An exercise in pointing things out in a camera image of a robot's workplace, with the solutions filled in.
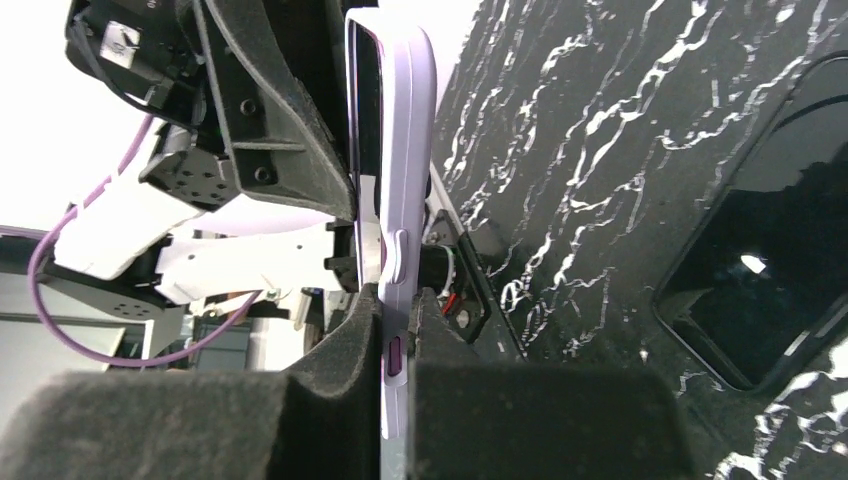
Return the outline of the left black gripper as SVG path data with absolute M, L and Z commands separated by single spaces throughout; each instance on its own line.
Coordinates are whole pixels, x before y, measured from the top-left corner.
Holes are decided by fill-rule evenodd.
M 73 1 L 65 37 L 72 65 L 128 105 L 193 133 L 219 122 L 247 197 L 355 219 L 342 158 L 262 2 Z

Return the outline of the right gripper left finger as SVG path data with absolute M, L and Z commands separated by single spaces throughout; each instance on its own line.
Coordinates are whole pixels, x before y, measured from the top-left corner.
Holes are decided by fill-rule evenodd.
M 379 314 L 344 322 L 280 372 L 62 376 L 1 440 L 5 479 L 375 479 Z

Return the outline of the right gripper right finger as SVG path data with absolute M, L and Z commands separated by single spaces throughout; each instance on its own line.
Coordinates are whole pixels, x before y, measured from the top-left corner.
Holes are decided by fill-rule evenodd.
M 481 359 L 423 289 L 410 317 L 410 479 L 692 479 L 676 401 L 644 369 Z

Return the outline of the lavender smartphone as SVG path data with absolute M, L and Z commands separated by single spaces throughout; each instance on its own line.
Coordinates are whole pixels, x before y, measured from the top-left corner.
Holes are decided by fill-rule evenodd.
M 427 33 L 411 18 L 380 7 L 345 15 L 345 78 L 352 180 L 360 181 L 361 85 L 357 53 L 364 33 L 375 46 L 380 85 L 380 201 L 382 240 L 376 283 L 381 325 L 381 434 L 394 439 L 408 426 L 408 326 L 423 238 L 430 175 L 437 72 Z

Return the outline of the white smartphone dark screen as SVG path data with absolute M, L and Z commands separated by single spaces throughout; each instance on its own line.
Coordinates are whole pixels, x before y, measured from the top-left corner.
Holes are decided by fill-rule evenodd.
M 727 387 L 772 390 L 847 327 L 847 59 L 799 79 L 653 299 Z

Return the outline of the pink-edged dark smartphone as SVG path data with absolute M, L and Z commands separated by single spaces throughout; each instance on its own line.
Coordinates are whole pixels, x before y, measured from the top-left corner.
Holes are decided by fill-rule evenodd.
M 355 223 L 358 282 L 375 283 L 380 275 L 379 229 L 381 168 L 381 78 L 378 49 L 371 33 L 349 20 L 347 88 L 352 180 L 358 197 Z

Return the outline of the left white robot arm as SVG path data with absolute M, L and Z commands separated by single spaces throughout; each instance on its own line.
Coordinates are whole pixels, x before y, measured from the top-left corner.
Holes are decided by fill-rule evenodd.
M 33 281 L 109 315 L 215 296 L 352 289 L 322 220 L 351 220 L 339 1 L 74 1 L 66 54 L 161 123 L 32 259 Z

